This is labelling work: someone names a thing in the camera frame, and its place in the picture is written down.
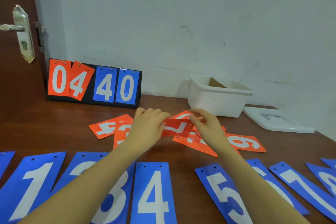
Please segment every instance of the brown table surface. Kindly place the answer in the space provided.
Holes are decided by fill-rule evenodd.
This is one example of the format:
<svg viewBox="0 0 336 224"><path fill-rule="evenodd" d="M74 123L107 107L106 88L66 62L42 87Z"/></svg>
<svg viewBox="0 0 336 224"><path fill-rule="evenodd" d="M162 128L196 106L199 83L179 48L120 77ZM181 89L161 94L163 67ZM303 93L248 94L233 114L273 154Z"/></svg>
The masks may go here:
<svg viewBox="0 0 336 224"><path fill-rule="evenodd" d="M142 95L140 107L160 108L172 115L189 108L187 99ZM114 136L98 140L89 129L90 124L128 113L134 109L42 101L24 110L10 122L0 125L0 151L15 150L16 154L5 171L0 186L13 173L23 157L67 151L57 180L78 151L109 152ZM326 189L305 166L305 162L325 166L320 158L336 158L336 142L316 132L314 134L274 132L263 129L244 113L239 118L219 117L228 133L255 136L267 153L239 150L245 159L259 158L267 167L285 161L306 178ZM169 162L177 222L226 223L213 203L194 169L218 162L212 157L172 141L172 137L159 140L144 153L139 162ZM282 181L285 188L311 213L311 223L333 223ZM128 211L130 220L131 202Z"/></svg>

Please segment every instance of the person's right hand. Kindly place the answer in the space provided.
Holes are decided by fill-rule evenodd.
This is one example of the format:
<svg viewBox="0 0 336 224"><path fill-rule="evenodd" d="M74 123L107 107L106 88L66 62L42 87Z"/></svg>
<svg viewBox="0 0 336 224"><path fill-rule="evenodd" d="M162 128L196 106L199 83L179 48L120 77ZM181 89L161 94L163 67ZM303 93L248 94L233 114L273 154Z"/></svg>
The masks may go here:
<svg viewBox="0 0 336 224"><path fill-rule="evenodd" d="M206 144L214 151L223 149L223 147L226 150L233 150L216 116L200 108L190 109L189 111L195 114L190 115L189 118ZM203 119L199 120L196 116L203 116Z"/></svg>

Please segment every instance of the brown wooden door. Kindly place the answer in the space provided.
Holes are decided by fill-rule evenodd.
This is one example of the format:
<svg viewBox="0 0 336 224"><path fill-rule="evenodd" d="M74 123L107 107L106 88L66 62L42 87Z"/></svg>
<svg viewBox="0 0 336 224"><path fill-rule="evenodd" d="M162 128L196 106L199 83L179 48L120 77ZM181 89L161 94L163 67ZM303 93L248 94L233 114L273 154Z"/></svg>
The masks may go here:
<svg viewBox="0 0 336 224"><path fill-rule="evenodd" d="M29 16L35 60L29 64L24 59L16 32L0 31L0 122L45 99L46 64L33 23L38 22L35 0L0 0L0 25L15 24L15 5Z"/></svg>

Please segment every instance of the white plastic bin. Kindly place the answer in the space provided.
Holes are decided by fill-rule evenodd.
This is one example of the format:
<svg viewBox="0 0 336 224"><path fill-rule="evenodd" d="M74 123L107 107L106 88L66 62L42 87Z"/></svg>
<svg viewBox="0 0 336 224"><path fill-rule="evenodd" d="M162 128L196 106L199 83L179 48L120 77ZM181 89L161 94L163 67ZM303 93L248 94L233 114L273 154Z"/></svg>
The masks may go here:
<svg viewBox="0 0 336 224"><path fill-rule="evenodd" d="M225 79L216 79L227 88L208 86L210 77L190 75L188 103L216 116L239 117L247 99L254 93L246 86Z"/></svg>

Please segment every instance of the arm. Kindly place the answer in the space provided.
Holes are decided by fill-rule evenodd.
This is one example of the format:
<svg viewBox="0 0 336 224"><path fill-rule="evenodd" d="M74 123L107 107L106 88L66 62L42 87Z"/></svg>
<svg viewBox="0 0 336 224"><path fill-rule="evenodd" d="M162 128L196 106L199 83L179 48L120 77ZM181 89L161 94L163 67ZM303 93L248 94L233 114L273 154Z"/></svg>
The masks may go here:
<svg viewBox="0 0 336 224"><path fill-rule="evenodd" d="M237 186L254 224L309 223L236 153L225 137L216 116L203 109L190 111L204 117L205 124L194 115L190 115L190 120L199 130L203 140L223 160L223 167Z"/></svg>
<svg viewBox="0 0 336 224"><path fill-rule="evenodd" d="M170 117L160 109L138 108L129 135L122 144L19 223L90 223L124 171L161 137L165 126L162 121Z"/></svg>

